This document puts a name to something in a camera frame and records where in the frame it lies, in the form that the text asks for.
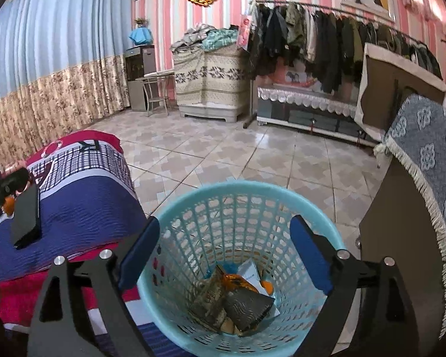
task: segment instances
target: tiled floor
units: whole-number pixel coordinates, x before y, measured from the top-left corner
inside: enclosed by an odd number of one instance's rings
[[[181,118],[124,111],[90,129],[121,139],[136,192],[146,214],[203,184],[230,179],[287,187],[321,208],[336,224],[347,248],[359,257],[358,225],[383,180],[371,149],[298,133],[294,129],[243,122]],[[350,342],[359,296],[337,350]]]

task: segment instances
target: plaid pattern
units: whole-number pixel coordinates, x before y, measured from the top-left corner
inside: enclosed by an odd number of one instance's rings
[[[91,144],[80,142],[79,145],[52,155],[29,168],[38,180],[41,192],[49,191],[70,176],[89,169],[105,170],[129,189],[134,189],[124,156],[112,146],[97,140]]]

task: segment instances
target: black phone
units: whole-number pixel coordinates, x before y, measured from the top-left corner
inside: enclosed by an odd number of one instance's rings
[[[32,183],[15,201],[10,239],[16,249],[22,249],[39,238],[41,238],[39,188]]]

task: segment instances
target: bed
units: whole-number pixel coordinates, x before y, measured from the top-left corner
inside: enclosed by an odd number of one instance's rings
[[[29,331],[46,269],[57,255],[92,259],[145,223],[119,139],[111,134],[70,134],[34,154],[27,165],[40,187],[42,238],[16,250],[10,243],[11,219],[0,218],[0,318],[11,335]],[[84,288],[83,295],[98,343],[113,354],[93,290]],[[124,292],[123,299],[156,356],[189,356],[155,327],[137,288]]]

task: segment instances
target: trash in basket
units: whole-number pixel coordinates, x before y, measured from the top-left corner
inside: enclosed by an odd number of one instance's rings
[[[265,317],[279,314],[274,298],[260,284],[252,259],[244,262],[238,272],[243,276],[228,274],[216,266],[211,278],[196,283],[201,290],[189,312],[197,322],[215,332],[243,336],[245,332],[257,330]]]

